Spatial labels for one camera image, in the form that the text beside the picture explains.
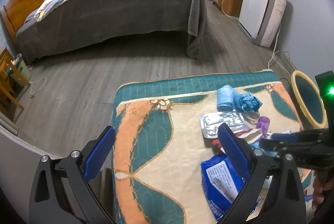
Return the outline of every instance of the purple tube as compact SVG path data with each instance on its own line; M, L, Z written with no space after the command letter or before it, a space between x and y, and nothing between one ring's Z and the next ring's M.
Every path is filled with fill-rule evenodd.
M259 117L255 129L262 130L262 138L266 138L269 129L270 119L268 117Z

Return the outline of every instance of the gray blanket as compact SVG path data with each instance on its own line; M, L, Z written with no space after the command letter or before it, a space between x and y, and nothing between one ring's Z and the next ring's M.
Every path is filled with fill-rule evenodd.
M198 59L209 37L205 0L69 0L42 21L26 22L16 37L30 64L116 36L179 29L196 37L187 54Z

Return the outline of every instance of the quilted mat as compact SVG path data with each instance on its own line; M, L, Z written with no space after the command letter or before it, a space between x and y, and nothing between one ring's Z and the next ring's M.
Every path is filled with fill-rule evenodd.
M117 223L216 223L201 187L200 163L214 152L199 115L217 111L216 91L226 84L256 94L263 102L260 115L270 118L269 131L300 130L292 100L271 70L120 87L112 118Z

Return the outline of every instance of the white paper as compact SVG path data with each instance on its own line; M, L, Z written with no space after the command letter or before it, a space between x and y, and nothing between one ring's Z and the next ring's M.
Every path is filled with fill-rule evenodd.
M233 182L232 176L228 171L225 162L220 162L206 170L212 185L230 202L233 203L238 191Z

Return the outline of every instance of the wooden floor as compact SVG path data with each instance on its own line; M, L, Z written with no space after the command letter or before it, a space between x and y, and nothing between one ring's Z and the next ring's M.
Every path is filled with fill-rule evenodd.
M34 63L30 81L46 76L47 83L32 99L30 89L21 96L24 111L15 117L19 137L64 157L82 149L110 123L114 96L121 84L268 67L271 49L251 44L238 21L221 15L210 2L207 9L212 35L218 42L209 47L208 61L187 57L184 33L156 32L109 39ZM280 78L289 78L278 65L272 69Z

